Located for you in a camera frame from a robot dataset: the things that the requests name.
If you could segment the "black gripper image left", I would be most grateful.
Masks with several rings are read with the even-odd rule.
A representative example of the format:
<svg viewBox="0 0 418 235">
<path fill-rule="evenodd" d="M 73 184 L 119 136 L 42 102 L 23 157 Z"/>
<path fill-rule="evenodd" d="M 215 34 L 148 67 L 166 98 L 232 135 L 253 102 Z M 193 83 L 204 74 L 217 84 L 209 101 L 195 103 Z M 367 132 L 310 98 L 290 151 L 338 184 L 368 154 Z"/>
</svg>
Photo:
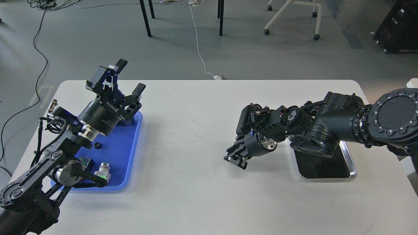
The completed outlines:
<svg viewBox="0 0 418 235">
<path fill-rule="evenodd" d="M 100 66 L 92 78 L 86 81 L 86 89 L 96 93 L 88 106 L 78 116 L 83 124 L 88 124 L 100 134 L 109 136 L 116 124 L 120 121 L 130 122 L 142 107 L 140 98 L 146 85 L 138 83 L 131 95 L 124 98 L 118 89 L 117 78 L 127 60 L 119 59 L 116 65 Z"/>
</svg>

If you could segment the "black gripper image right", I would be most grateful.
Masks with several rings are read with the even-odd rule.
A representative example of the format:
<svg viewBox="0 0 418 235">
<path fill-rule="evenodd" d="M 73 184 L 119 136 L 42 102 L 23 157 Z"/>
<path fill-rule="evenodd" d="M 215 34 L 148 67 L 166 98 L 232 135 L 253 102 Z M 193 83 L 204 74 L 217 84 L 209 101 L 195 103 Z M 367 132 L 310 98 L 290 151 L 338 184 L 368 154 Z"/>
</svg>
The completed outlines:
<svg viewBox="0 0 418 235">
<path fill-rule="evenodd" d="M 277 142 L 268 138 L 260 132 L 252 131 L 239 139 L 237 145 L 229 147 L 224 160 L 239 168 L 247 168 L 247 160 L 273 152 L 277 148 Z"/>
</svg>

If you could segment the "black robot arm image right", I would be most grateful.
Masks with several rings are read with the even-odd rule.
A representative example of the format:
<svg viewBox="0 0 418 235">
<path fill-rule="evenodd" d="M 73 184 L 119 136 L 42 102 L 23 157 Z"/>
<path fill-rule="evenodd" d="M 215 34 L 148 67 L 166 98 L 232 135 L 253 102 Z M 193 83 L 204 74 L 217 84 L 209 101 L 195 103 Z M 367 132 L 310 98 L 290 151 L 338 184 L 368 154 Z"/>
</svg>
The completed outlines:
<svg viewBox="0 0 418 235">
<path fill-rule="evenodd" d="M 366 148 L 387 146 L 397 156 L 410 156 L 417 170 L 417 107 L 416 88 L 393 90 L 374 104 L 333 92 L 301 107 L 270 109 L 251 103 L 241 112 L 236 141 L 224 159 L 246 169 L 247 160 L 274 151 L 286 138 L 296 151 L 331 157 L 346 141 Z"/>
</svg>

